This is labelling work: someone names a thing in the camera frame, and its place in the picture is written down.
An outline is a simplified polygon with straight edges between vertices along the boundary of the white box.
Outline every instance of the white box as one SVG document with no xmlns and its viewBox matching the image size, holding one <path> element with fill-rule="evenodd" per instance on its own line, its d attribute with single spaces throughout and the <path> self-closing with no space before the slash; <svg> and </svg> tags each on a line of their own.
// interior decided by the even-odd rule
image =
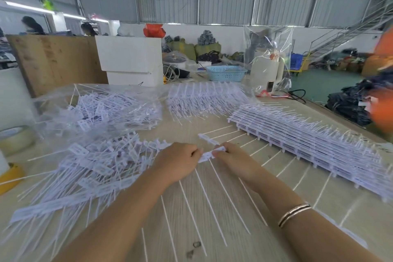
<svg viewBox="0 0 393 262">
<path fill-rule="evenodd" d="M 95 36 L 101 69 L 109 84 L 163 84 L 161 39 Z"/>
</svg>

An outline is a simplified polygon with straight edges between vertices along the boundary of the person's left hand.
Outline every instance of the person's left hand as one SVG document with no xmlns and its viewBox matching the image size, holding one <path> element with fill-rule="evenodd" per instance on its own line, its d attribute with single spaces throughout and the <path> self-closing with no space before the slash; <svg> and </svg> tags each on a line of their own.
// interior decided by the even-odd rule
<svg viewBox="0 0 393 262">
<path fill-rule="evenodd" d="M 172 184 L 190 174 L 202 154 L 203 150 L 194 144 L 175 142 L 158 153 L 152 168 Z"/>
</svg>

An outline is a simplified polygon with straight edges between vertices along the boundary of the wooden board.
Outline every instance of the wooden board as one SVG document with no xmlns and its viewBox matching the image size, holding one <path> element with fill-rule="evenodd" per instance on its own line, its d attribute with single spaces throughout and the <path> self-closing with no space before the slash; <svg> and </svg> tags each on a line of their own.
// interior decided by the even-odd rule
<svg viewBox="0 0 393 262">
<path fill-rule="evenodd" d="M 73 83 L 108 84 L 94 37 L 7 36 L 32 97 Z"/>
<path fill-rule="evenodd" d="M 297 101 L 285 99 L 271 101 L 280 102 L 282 105 L 288 106 L 288 110 L 295 110 L 298 114 L 309 116 L 313 121 L 319 120 L 336 126 L 342 131 L 348 130 L 346 126 L 339 122 Z M 266 142 L 254 140 L 255 137 L 248 136 L 243 131 L 237 131 L 235 124 L 233 122 L 229 124 L 225 116 L 209 116 L 204 119 L 194 117 L 189 121 L 183 120 L 181 122 L 182 124 L 173 121 L 169 113 L 164 110 L 163 121 L 155 129 L 141 131 L 141 139 L 159 138 L 161 140 L 166 139 L 168 142 L 196 143 L 199 147 L 203 147 L 205 151 L 211 150 L 212 146 L 199 139 L 198 133 L 206 133 L 218 142 L 231 140 L 232 143 L 240 146 L 250 142 L 243 149 L 248 154 L 259 150 L 253 155 L 256 161 L 263 164 L 269 160 L 264 166 L 268 171 L 277 175 L 289 187 L 296 187 L 295 191 L 311 205 L 318 201 L 316 206 L 318 210 L 327 214 L 337 224 L 342 223 L 344 228 L 364 239 L 368 248 L 384 261 L 392 261 L 391 232 L 393 231 L 393 222 L 391 216 L 393 215 L 393 207 L 391 203 L 383 203 L 379 196 L 367 190 L 356 189 L 353 183 L 343 178 L 329 178 L 329 172 L 321 168 L 310 167 L 311 164 L 305 160 L 294 160 L 284 170 L 293 159 L 292 154 L 282 153 L 275 146 L 266 146 Z M 14 155 L 9 159 L 20 162 L 28 175 L 53 170 L 53 162 L 57 160 L 56 155 L 50 157 L 50 160 L 46 162 L 36 160 L 24 163 L 28 158 L 48 152 L 41 147 L 42 145 L 38 144 L 35 148 Z M 392 160 L 391 154 L 381 153 L 381 155 L 385 161 Z M 245 229 L 231 201 L 225 194 L 212 165 L 251 234 Z M 224 165 L 216 160 L 212 160 L 212 165 L 209 162 L 201 163 L 196 170 L 228 246 L 225 246 L 219 233 L 198 176 L 196 172 L 192 172 L 182 180 L 182 185 L 201 238 L 198 236 L 180 185 L 175 183 L 162 196 L 168 222 L 165 218 L 164 207 L 159 199 L 143 225 L 145 242 L 143 242 L 141 233 L 134 247 L 130 249 L 126 262 L 145 262 L 145 246 L 148 261 L 174 262 L 175 255 L 177 261 L 297 261 L 296 255 L 284 239 L 276 221 L 272 218 L 260 197 L 248 188 L 246 190 L 238 178 L 231 174 Z M 29 178 L 10 192 L 0 196 L 0 230 L 7 226 L 15 209 L 28 205 L 28 198 L 18 202 L 17 195 L 40 179 L 42 178 L 39 176 Z M 267 221 L 268 227 L 264 225 L 247 192 L 250 193 L 262 216 Z M 86 214 L 87 210 L 81 216 L 66 242 L 69 242 L 85 228 Z M 29 255 L 27 259 L 21 260 L 21 262 L 36 260 L 42 249 L 45 248 L 45 241 L 50 240 L 50 237 L 54 234 L 60 215 L 61 211 L 58 211 L 57 219 L 48 228 L 45 239 L 39 245 L 37 251 Z M 173 237 L 174 250 L 168 225 Z M 0 245 L 1 261 L 12 260 L 27 230 L 27 227 L 24 228 L 19 235 L 15 235 L 6 244 Z M 193 243 L 197 241 L 203 241 L 207 256 L 204 255 L 202 247 L 199 247 L 194 249 L 192 260 L 186 258 L 187 252 L 193 249 Z M 49 257 L 45 256 L 42 261 L 48 261 L 49 258 L 50 254 Z"/>
</svg>

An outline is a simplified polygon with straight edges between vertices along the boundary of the bracelet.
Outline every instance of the bracelet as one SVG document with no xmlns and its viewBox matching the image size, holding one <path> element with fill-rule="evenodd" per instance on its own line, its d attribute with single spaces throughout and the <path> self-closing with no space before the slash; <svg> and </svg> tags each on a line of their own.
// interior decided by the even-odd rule
<svg viewBox="0 0 393 262">
<path fill-rule="evenodd" d="M 292 217 L 294 217 L 295 215 L 297 215 L 298 213 L 301 213 L 303 211 L 306 211 L 308 209 L 311 209 L 310 204 L 302 204 L 302 205 L 298 205 L 295 208 L 292 208 L 290 211 L 288 211 L 285 215 L 283 215 L 283 217 L 280 219 L 280 221 L 278 222 L 278 226 L 280 228 L 282 228 L 285 223 Z"/>
</svg>

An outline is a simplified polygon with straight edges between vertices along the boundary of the forearm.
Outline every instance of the forearm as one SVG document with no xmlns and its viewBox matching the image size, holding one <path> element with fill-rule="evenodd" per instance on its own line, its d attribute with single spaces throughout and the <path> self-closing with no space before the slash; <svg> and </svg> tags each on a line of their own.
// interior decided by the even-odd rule
<svg viewBox="0 0 393 262">
<path fill-rule="evenodd" d="M 86 230 L 65 247 L 55 262 L 120 262 L 168 183 L 159 172 L 145 171 Z"/>
<path fill-rule="evenodd" d="M 305 203 L 292 189 L 264 168 L 255 174 L 250 186 L 258 192 L 277 221 L 292 208 Z M 288 220 L 283 232 L 302 261 L 380 261 L 312 209 Z"/>
</svg>

